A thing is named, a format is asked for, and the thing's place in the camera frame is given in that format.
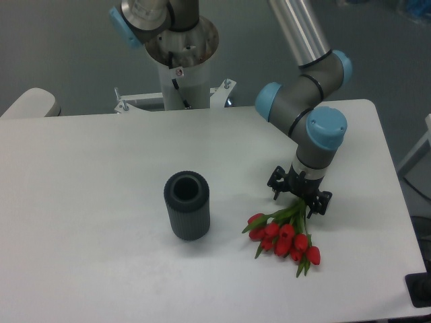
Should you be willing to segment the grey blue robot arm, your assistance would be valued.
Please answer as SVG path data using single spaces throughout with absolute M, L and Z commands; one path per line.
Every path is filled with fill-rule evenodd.
M 352 63 L 331 49 L 309 1 L 270 1 L 269 7 L 300 75 L 290 86 L 267 84 L 255 100 L 256 111 L 297 144 L 290 169 L 276 168 L 268 185 L 275 194 L 302 198 L 311 213 L 325 214 L 332 194 L 319 186 L 343 142 L 347 120 L 323 100 L 350 79 Z M 109 18 L 129 46 L 144 47 L 161 64 L 166 109 L 209 107 L 208 79 L 198 70 L 214 56 L 219 36 L 197 1 L 121 1 Z

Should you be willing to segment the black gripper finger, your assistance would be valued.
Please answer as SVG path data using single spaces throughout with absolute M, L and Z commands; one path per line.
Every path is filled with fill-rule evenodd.
M 277 200 L 281 192 L 289 192 L 290 185 L 288 182 L 288 174 L 281 166 L 277 166 L 270 175 L 267 186 L 274 193 L 273 200 Z
M 327 207 L 331 201 L 332 193 L 329 191 L 319 191 L 306 195 L 303 199 L 309 207 L 307 218 L 311 218 L 313 214 L 325 215 Z

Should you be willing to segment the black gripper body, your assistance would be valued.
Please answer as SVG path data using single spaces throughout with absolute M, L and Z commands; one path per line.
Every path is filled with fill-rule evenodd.
M 325 198 L 325 193 L 319 190 L 324 177 L 310 179 L 306 175 L 305 171 L 295 170 L 293 166 L 290 166 L 285 178 L 285 191 L 302 198 L 306 202 Z

